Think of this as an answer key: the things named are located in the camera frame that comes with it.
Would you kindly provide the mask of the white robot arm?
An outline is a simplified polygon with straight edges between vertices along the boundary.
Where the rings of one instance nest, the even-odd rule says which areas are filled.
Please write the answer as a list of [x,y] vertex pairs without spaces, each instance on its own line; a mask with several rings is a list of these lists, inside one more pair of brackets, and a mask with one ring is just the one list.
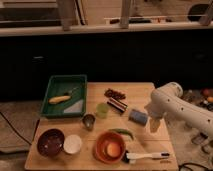
[[151,101],[145,108],[152,118],[162,119],[166,114],[173,114],[213,138],[213,112],[182,100],[182,95],[180,84],[167,83],[151,92]]

